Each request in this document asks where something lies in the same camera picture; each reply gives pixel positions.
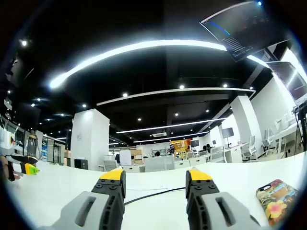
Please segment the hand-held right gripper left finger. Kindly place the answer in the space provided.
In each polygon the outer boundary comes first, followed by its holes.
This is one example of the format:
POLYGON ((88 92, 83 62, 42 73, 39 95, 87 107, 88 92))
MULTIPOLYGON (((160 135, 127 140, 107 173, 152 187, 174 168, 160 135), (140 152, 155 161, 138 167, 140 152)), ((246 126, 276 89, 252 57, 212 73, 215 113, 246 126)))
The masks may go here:
POLYGON ((63 207, 53 230, 119 230, 125 212, 126 172, 106 172, 90 192, 84 191, 63 207))

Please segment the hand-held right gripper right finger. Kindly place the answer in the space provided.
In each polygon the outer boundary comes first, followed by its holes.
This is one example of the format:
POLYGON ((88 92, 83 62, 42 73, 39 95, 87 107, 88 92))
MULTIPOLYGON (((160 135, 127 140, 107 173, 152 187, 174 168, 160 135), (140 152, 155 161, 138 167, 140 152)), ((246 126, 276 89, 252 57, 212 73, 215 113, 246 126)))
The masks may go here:
POLYGON ((220 192, 211 176, 192 168, 186 172, 186 199, 191 230, 259 230, 250 211, 228 192, 220 192))

